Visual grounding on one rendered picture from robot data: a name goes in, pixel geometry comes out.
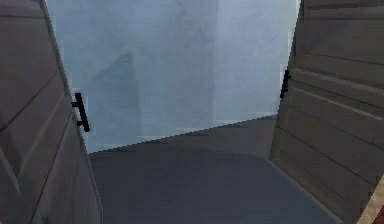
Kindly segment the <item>grey-brown panelled room door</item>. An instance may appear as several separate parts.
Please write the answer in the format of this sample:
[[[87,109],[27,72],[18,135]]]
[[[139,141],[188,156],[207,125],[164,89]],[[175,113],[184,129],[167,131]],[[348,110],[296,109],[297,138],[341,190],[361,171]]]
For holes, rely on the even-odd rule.
[[[270,160],[343,224],[384,205],[384,0],[301,0]]]
[[[104,224],[46,0],[0,0],[0,224]]]

